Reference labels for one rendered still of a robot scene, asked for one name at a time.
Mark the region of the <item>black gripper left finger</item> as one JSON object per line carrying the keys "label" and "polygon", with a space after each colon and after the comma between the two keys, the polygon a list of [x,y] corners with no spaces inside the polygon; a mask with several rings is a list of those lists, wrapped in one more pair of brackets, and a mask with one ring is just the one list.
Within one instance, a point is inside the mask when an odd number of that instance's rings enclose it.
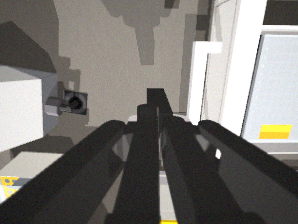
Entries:
{"label": "black gripper left finger", "polygon": [[103,224],[161,224],[155,88],[128,123],[110,120],[0,203],[0,224],[87,224],[124,168]]}

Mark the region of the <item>white box with green button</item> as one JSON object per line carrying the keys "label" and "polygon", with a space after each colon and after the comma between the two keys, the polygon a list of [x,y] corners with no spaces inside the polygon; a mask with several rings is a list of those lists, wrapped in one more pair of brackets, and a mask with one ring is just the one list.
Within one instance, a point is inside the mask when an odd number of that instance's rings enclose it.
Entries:
{"label": "white box with green button", "polygon": [[59,98],[55,73],[0,65],[0,152],[44,137],[63,111],[87,115],[87,97]]}

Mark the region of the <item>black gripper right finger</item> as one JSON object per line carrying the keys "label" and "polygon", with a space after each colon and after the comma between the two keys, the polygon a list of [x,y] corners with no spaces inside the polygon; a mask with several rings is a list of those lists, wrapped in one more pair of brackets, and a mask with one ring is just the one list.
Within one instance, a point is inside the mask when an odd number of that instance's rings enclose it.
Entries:
{"label": "black gripper right finger", "polygon": [[173,114],[155,90],[177,224],[298,224],[298,171],[215,121]]}

